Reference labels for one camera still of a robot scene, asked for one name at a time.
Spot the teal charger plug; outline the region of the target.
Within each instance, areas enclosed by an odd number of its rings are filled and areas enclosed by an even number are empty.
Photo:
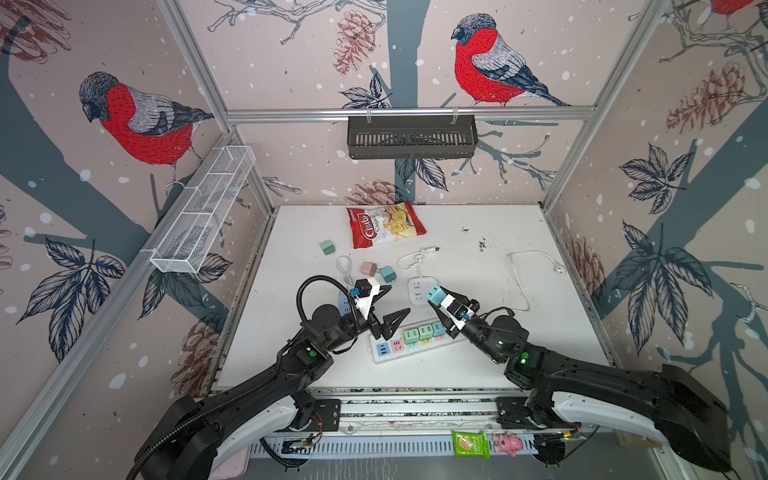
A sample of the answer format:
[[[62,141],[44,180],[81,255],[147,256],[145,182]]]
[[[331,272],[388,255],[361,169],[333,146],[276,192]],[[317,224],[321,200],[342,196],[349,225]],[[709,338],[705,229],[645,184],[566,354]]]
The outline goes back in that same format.
[[[435,285],[428,293],[427,300],[434,306],[440,306],[446,298],[447,293],[439,286]]]
[[[440,337],[446,334],[446,329],[441,322],[435,322],[431,325],[431,327],[433,337]]]

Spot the green charger plug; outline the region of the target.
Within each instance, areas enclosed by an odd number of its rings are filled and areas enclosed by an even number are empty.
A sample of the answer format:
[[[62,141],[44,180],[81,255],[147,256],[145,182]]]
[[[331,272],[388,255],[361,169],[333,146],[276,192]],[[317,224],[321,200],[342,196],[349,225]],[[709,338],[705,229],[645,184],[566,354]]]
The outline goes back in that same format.
[[[420,340],[419,330],[417,328],[406,330],[403,338],[406,345],[414,344]]]

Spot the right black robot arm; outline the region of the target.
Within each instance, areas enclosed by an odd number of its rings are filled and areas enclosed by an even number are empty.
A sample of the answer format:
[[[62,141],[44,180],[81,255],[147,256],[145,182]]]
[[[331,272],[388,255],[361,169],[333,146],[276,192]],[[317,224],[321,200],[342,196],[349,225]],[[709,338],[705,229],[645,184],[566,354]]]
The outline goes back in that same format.
[[[650,439],[698,467],[731,471],[727,408],[685,370],[623,370],[537,346],[508,307],[480,312],[464,295],[432,288],[427,300],[455,338],[465,337],[520,390],[497,402],[504,429],[593,424]]]

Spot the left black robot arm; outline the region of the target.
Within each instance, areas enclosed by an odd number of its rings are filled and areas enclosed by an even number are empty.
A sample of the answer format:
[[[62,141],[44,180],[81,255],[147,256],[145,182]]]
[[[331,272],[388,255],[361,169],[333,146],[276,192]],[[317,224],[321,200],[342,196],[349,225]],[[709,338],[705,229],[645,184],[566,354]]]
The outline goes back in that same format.
[[[324,304],[306,314],[303,295],[316,282],[338,289],[350,312],[342,314],[335,305]],[[271,432],[307,426],[315,403],[307,388],[330,369],[335,356],[350,350],[365,332],[390,339],[409,315],[409,308],[376,315],[376,303],[391,289],[374,279],[359,280],[352,288],[327,275],[306,279],[296,293],[301,328],[278,351],[274,363],[217,395],[175,401],[137,452],[128,478],[206,479]]]

